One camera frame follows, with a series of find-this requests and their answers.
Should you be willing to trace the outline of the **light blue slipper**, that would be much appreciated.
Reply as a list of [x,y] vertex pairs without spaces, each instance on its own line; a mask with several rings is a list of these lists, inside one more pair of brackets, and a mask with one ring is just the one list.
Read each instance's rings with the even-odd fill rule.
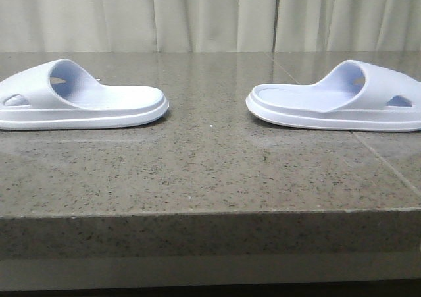
[[103,85],[70,59],[43,63],[1,82],[1,129],[124,128],[161,118],[169,102],[151,86]]
[[246,99],[260,119],[327,130],[420,130],[420,82],[356,60],[338,64],[315,84],[260,84]]

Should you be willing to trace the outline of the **beige pleated curtain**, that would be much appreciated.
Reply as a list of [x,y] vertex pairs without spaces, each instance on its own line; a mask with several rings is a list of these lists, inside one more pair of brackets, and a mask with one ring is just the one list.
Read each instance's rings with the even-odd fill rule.
[[3,52],[419,49],[420,0],[1,0]]

